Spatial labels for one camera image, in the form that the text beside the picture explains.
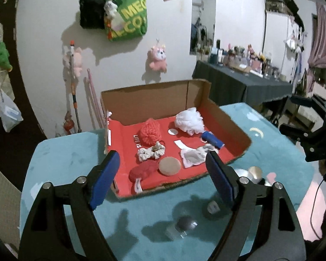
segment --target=pink teddy bear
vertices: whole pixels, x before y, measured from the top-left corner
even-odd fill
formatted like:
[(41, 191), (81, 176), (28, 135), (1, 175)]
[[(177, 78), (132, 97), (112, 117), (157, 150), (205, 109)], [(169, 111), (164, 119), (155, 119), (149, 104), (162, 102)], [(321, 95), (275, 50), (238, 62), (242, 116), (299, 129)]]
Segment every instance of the pink teddy bear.
[(151, 49), (152, 63), (150, 63), (150, 68), (155, 71), (166, 72), (166, 54), (165, 46), (162, 47), (152, 47)]
[[(78, 47), (74, 52), (74, 76), (79, 78), (82, 71), (82, 49)], [(70, 54), (64, 55), (64, 65), (70, 69)]]

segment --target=teal fabric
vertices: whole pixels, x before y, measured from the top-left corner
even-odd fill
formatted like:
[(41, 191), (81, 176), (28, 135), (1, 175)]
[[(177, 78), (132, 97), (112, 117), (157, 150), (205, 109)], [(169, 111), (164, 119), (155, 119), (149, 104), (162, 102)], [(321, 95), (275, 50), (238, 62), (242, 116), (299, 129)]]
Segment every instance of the teal fabric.
[[(245, 169), (259, 166), (264, 175), (275, 172), (276, 180), (285, 185), (297, 208), (312, 181), (312, 165), (306, 163), (304, 155), (248, 105), (237, 103), (221, 109), (252, 139), (249, 150), (232, 166)], [(263, 138), (256, 131), (249, 131), (252, 127), (260, 129)], [(67, 184), (80, 175), (87, 175), (104, 159), (103, 138), (104, 130), (98, 130), (49, 139), (37, 146), (22, 192), (21, 234), (33, 204), (30, 193), (33, 186), (46, 181), (54, 185)], [(213, 252), (230, 218), (229, 211), (221, 207), (219, 219), (206, 219), (203, 214), (211, 200), (219, 201), (219, 197), (210, 177), (205, 177), (173, 190), (123, 202), (109, 193), (94, 215), (118, 260), (202, 261)], [(65, 213), (74, 248), (77, 253), (84, 254), (69, 206), (65, 206)], [(242, 254), (251, 249), (259, 213), (260, 207), (257, 207)], [(164, 231), (182, 215), (194, 217), (198, 226), (186, 238), (169, 241)]]

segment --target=round beige sponge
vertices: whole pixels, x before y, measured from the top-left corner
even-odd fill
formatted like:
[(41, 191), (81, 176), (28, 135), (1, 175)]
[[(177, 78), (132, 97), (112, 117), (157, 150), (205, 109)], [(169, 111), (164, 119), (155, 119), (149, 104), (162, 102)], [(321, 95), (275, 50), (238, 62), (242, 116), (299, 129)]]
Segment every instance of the round beige sponge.
[(165, 176), (176, 175), (181, 170), (181, 163), (174, 157), (165, 157), (160, 161), (159, 171)]

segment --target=red knitted hat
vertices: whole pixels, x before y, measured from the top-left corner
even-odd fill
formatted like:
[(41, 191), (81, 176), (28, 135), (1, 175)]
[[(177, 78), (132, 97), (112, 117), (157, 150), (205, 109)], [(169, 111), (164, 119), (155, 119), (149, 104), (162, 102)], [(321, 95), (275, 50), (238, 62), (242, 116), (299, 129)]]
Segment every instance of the red knitted hat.
[(139, 132), (139, 137), (147, 146), (153, 146), (162, 139), (161, 125), (158, 121), (149, 118)]

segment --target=red yarn ball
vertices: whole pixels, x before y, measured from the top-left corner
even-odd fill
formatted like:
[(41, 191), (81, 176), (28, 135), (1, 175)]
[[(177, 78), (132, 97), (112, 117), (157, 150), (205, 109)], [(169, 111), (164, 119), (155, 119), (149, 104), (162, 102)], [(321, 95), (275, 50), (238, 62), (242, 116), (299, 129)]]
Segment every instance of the red yarn ball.
[(144, 180), (152, 175), (153, 172), (158, 170), (158, 162), (154, 160), (147, 160), (142, 162), (140, 165), (132, 168), (129, 172), (129, 180), (134, 183), (136, 179), (141, 178)]
[(143, 143), (153, 146), (162, 139), (161, 125), (158, 121), (149, 118), (140, 129), (139, 137)]

